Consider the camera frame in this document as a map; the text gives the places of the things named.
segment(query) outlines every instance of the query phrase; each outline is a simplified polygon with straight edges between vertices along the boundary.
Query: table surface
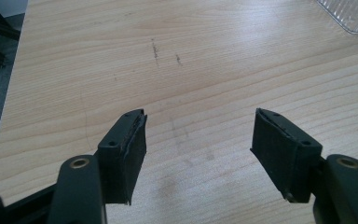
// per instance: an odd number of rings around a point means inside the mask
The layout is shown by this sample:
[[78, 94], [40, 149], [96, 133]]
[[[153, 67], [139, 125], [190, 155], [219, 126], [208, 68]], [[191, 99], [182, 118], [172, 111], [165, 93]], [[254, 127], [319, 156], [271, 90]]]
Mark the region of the table surface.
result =
[[316, 1], [30, 0], [0, 125], [10, 204], [144, 108], [132, 206], [110, 223], [313, 223], [249, 150], [255, 109], [358, 159], [358, 35]]

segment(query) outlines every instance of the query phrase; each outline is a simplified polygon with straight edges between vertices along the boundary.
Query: light wooden tabletop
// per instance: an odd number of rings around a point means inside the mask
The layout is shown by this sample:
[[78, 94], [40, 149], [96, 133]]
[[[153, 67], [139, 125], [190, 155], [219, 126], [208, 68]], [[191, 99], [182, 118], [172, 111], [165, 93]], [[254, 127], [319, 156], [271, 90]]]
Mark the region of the light wooden tabletop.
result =
[[132, 206], [109, 223], [313, 223], [249, 150], [255, 109], [358, 159], [358, 35], [310, 0], [30, 0], [0, 125], [13, 203], [144, 108]]

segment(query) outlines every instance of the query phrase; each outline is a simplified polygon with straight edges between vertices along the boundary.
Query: transparent plastic container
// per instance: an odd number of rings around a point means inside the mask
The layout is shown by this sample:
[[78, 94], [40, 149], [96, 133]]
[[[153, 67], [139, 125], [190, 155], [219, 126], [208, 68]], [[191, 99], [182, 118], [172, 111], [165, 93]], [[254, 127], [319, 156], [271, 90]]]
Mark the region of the transparent plastic container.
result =
[[358, 34], [358, 0], [317, 0], [351, 34]]

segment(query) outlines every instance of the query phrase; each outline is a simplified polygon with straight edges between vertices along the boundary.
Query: stain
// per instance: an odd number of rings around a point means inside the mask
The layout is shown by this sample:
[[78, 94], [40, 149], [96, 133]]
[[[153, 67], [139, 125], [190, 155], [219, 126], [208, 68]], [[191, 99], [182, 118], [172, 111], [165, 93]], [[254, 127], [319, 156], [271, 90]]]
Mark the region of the stain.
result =
[[212, 153], [212, 151], [210, 149], [208, 149], [207, 153], [206, 153], [206, 160], [207, 161], [213, 161], [214, 160], [214, 155]]
[[179, 54], [175, 54], [175, 56], [176, 56], [176, 61], [178, 62], [178, 64], [183, 66], [182, 63], [180, 62]]
[[189, 160], [189, 159], [184, 159], [183, 162], [188, 166], [188, 167], [193, 167], [194, 163]]
[[153, 47], [153, 53], [154, 53], [154, 57], [155, 57], [155, 60], [156, 60], [156, 65], [157, 67], [159, 67], [158, 65], [158, 48], [154, 42], [154, 38], [152, 38], [152, 47]]

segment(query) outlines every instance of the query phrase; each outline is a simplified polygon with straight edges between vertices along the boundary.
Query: scratch mark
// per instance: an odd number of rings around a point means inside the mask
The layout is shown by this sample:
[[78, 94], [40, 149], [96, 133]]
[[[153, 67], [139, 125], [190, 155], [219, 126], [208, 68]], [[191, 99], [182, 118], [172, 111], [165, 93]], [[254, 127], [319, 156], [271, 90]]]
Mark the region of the scratch mark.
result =
[[87, 128], [87, 112], [86, 112], [86, 107], [84, 105], [84, 100], [83, 100], [83, 87], [81, 86], [80, 88], [80, 101], [81, 101], [81, 104], [82, 104], [82, 107], [83, 107], [83, 113], [84, 113], [84, 116], [85, 116], [85, 129], [86, 129], [86, 140], [87, 140], [87, 144], [89, 145], [89, 150], [92, 151], [92, 148], [91, 148], [91, 144], [90, 144], [90, 140], [89, 140], [89, 131], [88, 131], [88, 128]]
[[175, 54], [176, 56], [176, 61], [178, 62], [179, 65], [183, 66], [182, 63], [180, 62], [180, 58], [178, 54]]
[[159, 65], [158, 65], [158, 48], [157, 48], [156, 44], [154, 43], [154, 38], [152, 38], [152, 47], [153, 47], [153, 52], [154, 52], [157, 67], [159, 67]]

